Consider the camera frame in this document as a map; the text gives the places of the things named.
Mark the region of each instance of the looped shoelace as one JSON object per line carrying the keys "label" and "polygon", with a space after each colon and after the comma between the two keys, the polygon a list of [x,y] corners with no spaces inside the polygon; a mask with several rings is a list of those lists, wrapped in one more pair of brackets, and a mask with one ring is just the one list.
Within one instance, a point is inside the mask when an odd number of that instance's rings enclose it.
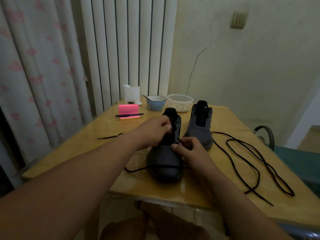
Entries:
{"label": "looped shoelace", "polygon": [[[244,157],[242,157],[241,155],[239,155],[238,153],[236,153],[235,150],[229,145],[229,142],[230,142],[230,141],[236,141],[236,142],[238,142],[240,145],[242,145],[243,147],[245,147],[250,153],[252,153],[259,161],[263,162],[263,164],[266,166],[266,169],[267,169],[268,172],[271,174],[271,177],[272,177],[273,181],[275,182],[275,184],[278,186],[278,188],[279,188],[283,193],[285,193],[285,194],[287,194],[287,195],[290,195],[290,196],[292,196],[292,197],[295,196],[295,193],[294,193],[294,191],[290,188],[290,186],[278,175],[278,173],[276,172],[276,170],[275,170],[269,163],[266,162],[266,160],[265,160],[264,157],[261,155],[261,153],[260,153],[253,145],[250,145],[249,143],[246,143],[246,142],[244,142],[244,141],[238,140],[238,139],[234,138],[233,136],[230,136],[230,135],[227,134],[227,133],[217,132],[217,131],[213,131],[213,132],[211,132],[211,134],[212,134],[212,133],[223,134],[223,135],[226,135],[226,136],[228,136],[228,137],[231,137],[232,139],[226,140],[226,145],[230,148],[231,151],[233,151],[234,154],[236,154],[238,157],[240,157],[242,160],[244,160],[248,165],[250,165],[250,167],[254,168],[255,171],[257,171],[257,174],[258,174],[257,183],[256,183],[256,185],[255,185],[254,187],[250,187],[250,186],[246,183],[246,181],[241,177],[241,175],[238,173],[238,170],[236,169],[236,166],[235,166],[235,164],[234,164],[234,161],[232,160],[232,157],[231,157],[221,146],[219,146],[219,145],[215,142],[215,140],[212,138],[212,141],[214,142],[214,144],[217,145],[217,147],[218,147],[220,150],[222,150],[222,151],[229,157],[235,173],[237,174],[237,176],[239,177],[239,179],[242,181],[242,183],[249,189],[249,190],[247,190],[246,192],[244,192],[245,194],[248,194],[248,193],[250,193],[250,192],[253,192],[257,197],[259,197],[259,198],[262,199],[263,201],[267,202],[268,204],[274,206],[271,202],[269,202],[268,200],[266,200],[263,196],[261,196],[260,194],[258,194],[258,193],[255,191],[255,189],[258,188],[259,183],[260,183],[260,172],[259,172],[259,170],[258,170],[251,162],[249,162],[247,159],[245,159]],[[102,137],[102,138],[98,138],[98,139],[109,139],[109,138],[113,138],[113,137],[118,137],[119,135],[117,135],[117,136],[109,136],[109,137]],[[255,154],[255,153],[254,153],[249,147],[247,147],[246,145],[252,147],[252,148],[256,151],[256,153],[259,155],[259,157],[258,157],[257,154]],[[128,173],[135,173],[135,172],[138,172],[138,171],[140,171],[140,170],[144,170],[144,169],[148,169],[148,168],[178,168],[178,169],[181,169],[181,168],[182,168],[182,169],[190,169],[190,167],[185,167],[185,166],[182,166],[182,167],[181,167],[181,166],[171,166],[171,165],[149,165],[149,166],[146,166],[146,167],[143,167],[143,168],[139,168],[139,169],[136,169],[136,170],[132,170],[132,171],[129,170],[129,169],[127,169],[126,167],[125,167],[124,169],[125,169]],[[282,188],[282,186],[278,183],[277,178],[275,177],[274,174],[275,174],[276,177],[286,186],[286,188],[289,190],[289,192]]]}

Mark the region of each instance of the hand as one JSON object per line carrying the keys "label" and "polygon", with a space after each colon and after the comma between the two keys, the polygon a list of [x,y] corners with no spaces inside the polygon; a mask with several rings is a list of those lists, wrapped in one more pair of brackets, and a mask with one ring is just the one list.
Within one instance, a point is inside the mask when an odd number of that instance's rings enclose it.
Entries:
{"label": "hand", "polygon": [[166,133],[171,133],[171,122],[166,115],[152,117],[132,131],[140,145],[138,150],[158,145]]}
{"label": "hand", "polygon": [[181,141],[186,147],[172,144],[171,149],[183,156],[197,174],[208,179],[218,169],[210,155],[196,137],[185,137]]}

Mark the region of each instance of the vertical blind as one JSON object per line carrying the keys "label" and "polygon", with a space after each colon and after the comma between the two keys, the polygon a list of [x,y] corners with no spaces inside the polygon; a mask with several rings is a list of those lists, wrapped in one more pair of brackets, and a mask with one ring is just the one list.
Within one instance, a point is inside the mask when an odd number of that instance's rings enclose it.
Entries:
{"label": "vertical blind", "polygon": [[81,0],[97,114],[123,98],[167,96],[178,0]]}

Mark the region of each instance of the clear plastic container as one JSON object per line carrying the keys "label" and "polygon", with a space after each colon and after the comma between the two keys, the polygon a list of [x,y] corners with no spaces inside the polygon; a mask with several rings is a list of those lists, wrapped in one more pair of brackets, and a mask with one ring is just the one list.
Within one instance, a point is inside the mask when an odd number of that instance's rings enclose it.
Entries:
{"label": "clear plastic container", "polygon": [[193,105],[193,98],[182,94],[168,95],[167,107],[175,108],[178,113],[188,112]]}

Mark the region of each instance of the person's right arm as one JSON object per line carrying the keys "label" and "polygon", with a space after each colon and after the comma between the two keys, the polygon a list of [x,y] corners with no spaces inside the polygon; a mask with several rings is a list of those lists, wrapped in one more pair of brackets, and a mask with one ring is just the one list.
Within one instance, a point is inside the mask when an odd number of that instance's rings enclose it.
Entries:
{"label": "person's right arm", "polygon": [[177,144],[171,145],[172,150],[204,178],[232,239],[292,239],[218,169],[198,139],[186,137],[182,142],[191,150]]}

